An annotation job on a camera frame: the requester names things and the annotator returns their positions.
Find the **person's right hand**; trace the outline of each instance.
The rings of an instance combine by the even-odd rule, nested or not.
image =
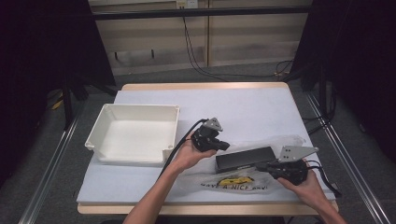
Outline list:
[[[289,180],[281,177],[277,181],[279,181],[279,183],[282,184],[286,189],[289,189],[297,194],[303,203],[307,204],[313,209],[317,210],[321,205],[329,202],[318,182],[317,175],[312,170],[308,171],[306,180],[299,186],[295,186],[291,184]]]

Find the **black device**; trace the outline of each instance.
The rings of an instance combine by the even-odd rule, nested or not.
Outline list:
[[[216,138],[216,136],[219,135],[218,131],[222,131],[219,121],[216,118],[200,119],[194,125],[192,125],[189,131],[184,135],[183,138],[181,138],[180,142],[178,142],[178,144],[172,150],[158,178],[160,178],[160,176],[165,171],[166,167],[168,167],[168,165],[171,163],[172,159],[175,157],[181,145],[183,145],[183,143],[186,142],[186,140],[188,140],[187,139],[188,135],[199,123],[203,123],[203,124],[199,129],[195,130],[194,133],[191,135],[191,141],[198,150],[200,150],[201,152],[208,151],[210,149],[226,150],[230,146],[230,144],[226,142],[222,142]]]
[[[259,147],[225,155],[216,156],[216,173],[245,169],[258,162],[268,162],[276,159],[271,147]]]
[[[191,141],[202,152],[210,149],[226,150],[230,144],[216,138],[219,135],[219,131],[222,132],[219,121],[216,118],[209,119],[199,129],[195,130],[191,136]]]
[[[308,169],[303,160],[291,162],[258,162],[255,164],[258,171],[269,173],[274,179],[280,177],[290,181],[293,185],[300,185],[306,180]]]

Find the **black plastic part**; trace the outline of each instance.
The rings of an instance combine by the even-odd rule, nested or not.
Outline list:
[[[201,126],[191,136],[191,141],[194,146],[202,152],[210,149],[226,150],[230,144],[217,139],[216,136],[218,135],[218,131]]]
[[[245,169],[254,166],[258,162],[268,162],[275,159],[274,151],[270,147],[260,147],[219,155],[216,156],[216,173]]]
[[[298,186],[306,180],[308,170],[303,160],[284,162],[259,162],[256,163],[258,171],[269,173],[274,179],[280,177],[289,180],[293,185]]]

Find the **finger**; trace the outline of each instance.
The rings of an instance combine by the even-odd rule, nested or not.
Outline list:
[[[209,157],[215,155],[216,153],[217,153],[216,150],[211,149],[211,150],[208,150],[206,152],[203,152],[202,155],[203,155],[203,158],[209,158]]]
[[[290,181],[285,178],[280,177],[277,179],[277,181],[281,185],[283,185],[283,187],[285,187],[286,189],[294,189],[295,188],[295,186],[293,184],[291,184]]]
[[[194,131],[190,132],[189,135],[187,135],[186,140],[191,139],[191,136],[193,133],[194,133]]]
[[[315,174],[315,171],[313,170],[308,171],[308,176],[311,176],[311,178],[317,178],[317,174]]]
[[[306,158],[303,158],[303,161],[305,162],[306,167],[310,167],[311,164],[309,164],[308,160]]]

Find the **person's left hand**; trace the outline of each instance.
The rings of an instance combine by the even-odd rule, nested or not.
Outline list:
[[[194,166],[198,161],[203,158],[209,158],[217,153],[216,150],[211,149],[205,152],[199,151],[192,144],[191,134],[187,137],[186,142],[180,147],[175,159],[172,161],[174,165],[177,165],[181,172]]]

